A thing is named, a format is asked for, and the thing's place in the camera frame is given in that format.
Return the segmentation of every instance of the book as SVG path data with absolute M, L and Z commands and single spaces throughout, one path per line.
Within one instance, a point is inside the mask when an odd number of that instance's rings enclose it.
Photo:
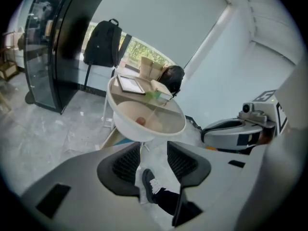
M 160 98 L 163 98 L 166 100 L 170 100 L 172 98 L 171 92 L 168 90 L 168 88 L 164 84 L 152 79 L 151 86 L 154 91 L 160 92 L 160 95 L 159 95 Z

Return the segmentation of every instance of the foot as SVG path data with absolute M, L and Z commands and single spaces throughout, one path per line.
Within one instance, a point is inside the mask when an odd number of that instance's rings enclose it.
M 159 192 L 162 186 L 159 184 L 158 180 L 155 179 L 154 174 L 150 169 L 144 170 L 142 174 L 142 182 L 146 190 L 146 197 L 150 203 L 156 204 L 155 194 Z

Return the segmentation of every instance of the round table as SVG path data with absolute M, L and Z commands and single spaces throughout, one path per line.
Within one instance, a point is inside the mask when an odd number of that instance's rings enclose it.
M 150 81 L 133 78 L 145 92 L 153 91 Z M 149 95 L 123 92 L 117 77 L 110 79 L 106 97 L 104 112 L 108 101 L 114 112 L 116 128 L 132 141 L 147 142 L 158 136 L 171 137 L 181 134 L 185 129 L 185 115 L 174 99 L 166 103 Z M 144 126 L 136 122 L 138 117 L 145 119 Z

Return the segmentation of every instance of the tablet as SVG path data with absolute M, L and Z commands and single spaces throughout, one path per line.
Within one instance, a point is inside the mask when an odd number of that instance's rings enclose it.
M 136 81 L 134 77 L 118 75 L 117 79 L 123 92 L 145 94 L 141 85 Z

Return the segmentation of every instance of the black shoe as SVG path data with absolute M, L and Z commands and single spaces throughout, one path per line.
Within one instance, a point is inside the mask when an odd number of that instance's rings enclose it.
M 159 192 L 162 186 L 159 184 L 158 180 L 155 179 L 154 174 L 150 169 L 144 170 L 142 174 L 142 182 L 146 190 L 146 197 L 150 203 L 157 204 L 155 200 L 155 194 Z

